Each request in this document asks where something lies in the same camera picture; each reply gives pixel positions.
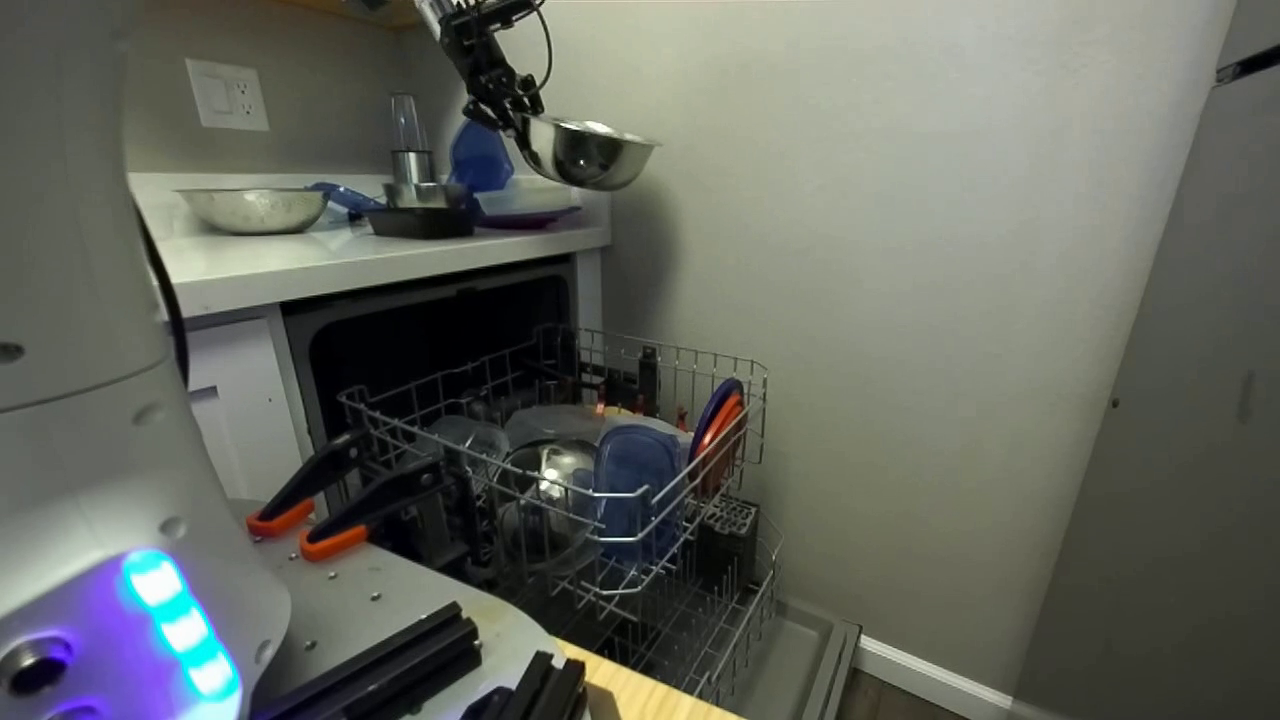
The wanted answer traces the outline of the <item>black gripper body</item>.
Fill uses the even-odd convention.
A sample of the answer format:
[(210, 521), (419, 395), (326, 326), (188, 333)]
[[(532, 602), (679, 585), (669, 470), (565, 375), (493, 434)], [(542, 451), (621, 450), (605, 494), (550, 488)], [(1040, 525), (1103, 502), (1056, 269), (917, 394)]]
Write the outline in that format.
[(517, 28), (541, 0), (429, 0), (429, 23), (470, 97), (508, 97), (532, 89), (505, 48), (501, 31)]

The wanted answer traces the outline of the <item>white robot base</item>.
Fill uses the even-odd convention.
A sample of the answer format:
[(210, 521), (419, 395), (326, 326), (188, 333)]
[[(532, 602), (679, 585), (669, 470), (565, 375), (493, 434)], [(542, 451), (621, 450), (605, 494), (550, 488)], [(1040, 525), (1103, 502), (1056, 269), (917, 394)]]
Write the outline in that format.
[(248, 720), (290, 596), (205, 451), (123, 180), (140, 0), (0, 0), (2, 720)]

